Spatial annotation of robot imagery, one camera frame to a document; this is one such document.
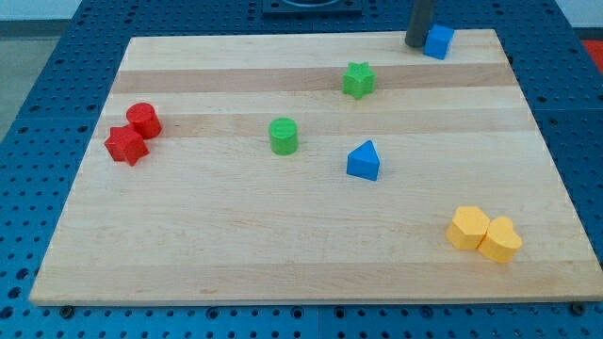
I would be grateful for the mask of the dark robot base mount plate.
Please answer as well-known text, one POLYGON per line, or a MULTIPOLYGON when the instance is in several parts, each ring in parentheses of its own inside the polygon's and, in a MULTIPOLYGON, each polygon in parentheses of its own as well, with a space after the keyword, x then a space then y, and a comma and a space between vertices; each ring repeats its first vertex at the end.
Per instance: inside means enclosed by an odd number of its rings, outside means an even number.
POLYGON ((361 13, 363 0, 263 0, 264 15, 361 13))

